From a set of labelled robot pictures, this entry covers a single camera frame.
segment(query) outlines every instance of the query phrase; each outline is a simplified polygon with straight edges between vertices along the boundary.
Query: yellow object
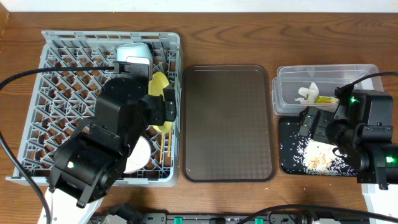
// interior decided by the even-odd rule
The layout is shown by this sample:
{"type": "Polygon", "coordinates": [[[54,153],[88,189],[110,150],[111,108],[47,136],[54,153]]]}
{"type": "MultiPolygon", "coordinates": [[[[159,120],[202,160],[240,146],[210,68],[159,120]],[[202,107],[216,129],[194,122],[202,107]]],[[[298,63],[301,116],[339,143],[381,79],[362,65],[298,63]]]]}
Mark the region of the yellow object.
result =
{"type": "Polygon", "coordinates": [[[338,99],[330,96],[318,96],[315,103],[338,103],[338,99]]]}
{"type": "MultiPolygon", "coordinates": [[[[169,80],[162,72],[157,72],[152,76],[152,80],[148,83],[148,94],[152,96],[164,96],[163,89],[169,85],[169,80]]],[[[168,133],[173,126],[173,122],[165,121],[162,126],[153,127],[156,131],[160,131],[162,133],[168,133]]]]}

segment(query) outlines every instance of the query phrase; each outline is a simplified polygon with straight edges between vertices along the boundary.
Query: green led light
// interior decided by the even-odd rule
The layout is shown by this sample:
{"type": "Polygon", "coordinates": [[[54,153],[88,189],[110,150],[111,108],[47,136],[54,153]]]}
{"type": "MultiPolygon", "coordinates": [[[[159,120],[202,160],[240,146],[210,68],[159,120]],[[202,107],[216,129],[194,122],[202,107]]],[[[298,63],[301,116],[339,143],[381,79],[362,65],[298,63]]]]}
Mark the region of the green led light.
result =
{"type": "Polygon", "coordinates": [[[72,162],[68,162],[68,165],[67,165],[67,167],[69,168],[69,169],[72,169],[72,168],[74,168],[74,164],[72,163],[72,162]]]}
{"type": "Polygon", "coordinates": [[[393,157],[389,157],[389,156],[386,157],[386,162],[390,163],[390,162],[394,162],[394,161],[395,161],[395,159],[393,157]]]}
{"type": "Polygon", "coordinates": [[[355,102],[357,102],[358,100],[355,98],[355,97],[351,97],[351,103],[355,103],[355,102]]]}

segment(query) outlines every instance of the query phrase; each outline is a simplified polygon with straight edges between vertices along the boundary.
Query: plastic tray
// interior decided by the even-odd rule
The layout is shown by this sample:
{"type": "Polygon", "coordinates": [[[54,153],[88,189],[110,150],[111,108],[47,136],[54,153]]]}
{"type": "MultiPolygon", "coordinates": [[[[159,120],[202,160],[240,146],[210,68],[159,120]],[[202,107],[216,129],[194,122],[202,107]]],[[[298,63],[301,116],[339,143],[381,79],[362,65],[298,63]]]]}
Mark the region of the plastic tray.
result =
{"type": "Polygon", "coordinates": [[[182,174],[192,182],[267,182],[276,175],[267,71],[192,66],[183,77],[182,174]]]}
{"type": "MultiPolygon", "coordinates": [[[[277,115],[296,116],[307,106],[334,111],[337,104],[315,103],[302,105],[294,99],[300,87],[308,88],[315,82],[320,96],[334,96],[335,88],[349,84],[363,76],[378,73],[375,65],[305,65],[280,67],[272,80],[272,105],[277,115]]],[[[380,77],[370,78],[355,85],[355,89],[383,91],[380,77]]]]}
{"type": "MultiPolygon", "coordinates": [[[[114,185],[171,187],[178,181],[180,142],[180,94],[183,52],[180,37],[156,32],[86,32],[42,31],[46,39],[39,68],[112,66],[118,46],[131,42],[148,44],[154,56],[154,72],[165,73],[174,83],[177,119],[173,123],[171,149],[165,138],[163,161],[160,157],[161,134],[149,127],[146,135],[152,142],[150,163],[143,169],[124,174],[114,185]]],[[[93,116],[100,88],[115,74],[109,71],[47,72],[37,75],[19,148],[18,160],[38,185],[48,185],[46,178],[53,165],[52,155],[69,138],[76,124],[93,116]]],[[[14,169],[12,182],[28,185],[14,169]]]]}

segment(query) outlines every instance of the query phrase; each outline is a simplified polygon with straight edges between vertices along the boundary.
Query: light blue cup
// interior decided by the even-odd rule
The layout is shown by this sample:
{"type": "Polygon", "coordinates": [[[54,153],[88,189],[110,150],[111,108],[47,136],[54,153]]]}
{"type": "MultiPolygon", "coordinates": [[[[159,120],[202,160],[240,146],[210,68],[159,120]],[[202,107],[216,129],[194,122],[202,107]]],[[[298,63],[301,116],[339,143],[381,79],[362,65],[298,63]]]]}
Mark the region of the light blue cup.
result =
{"type": "Polygon", "coordinates": [[[145,43],[123,44],[118,47],[116,60],[127,62],[128,57],[142,57],[152,59],[149,47],[145,43]]]}

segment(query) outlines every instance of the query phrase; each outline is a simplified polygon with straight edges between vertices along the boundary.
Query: clear plastic container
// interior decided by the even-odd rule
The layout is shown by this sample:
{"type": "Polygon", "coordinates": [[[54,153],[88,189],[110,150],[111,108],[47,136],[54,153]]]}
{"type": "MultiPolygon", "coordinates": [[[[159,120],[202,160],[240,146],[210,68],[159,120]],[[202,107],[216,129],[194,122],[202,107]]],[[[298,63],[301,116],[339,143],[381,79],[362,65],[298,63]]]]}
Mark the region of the clear plastic container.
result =
{"type": "MultiPolygon", "coordinates": [[[[307,106],[334,111],[337,103],[300,104],[299,88],[315,82],[319,96],[334,96],[335,88],[349,84],[363,76],[378,73],[375,65],[304,65],[280,67],[272,80],[272,106],[277,115],[297,116],[307,106]]],[[[380,77],[370,78],[354,86],[359,90],[383,91],[380,77]]]]}

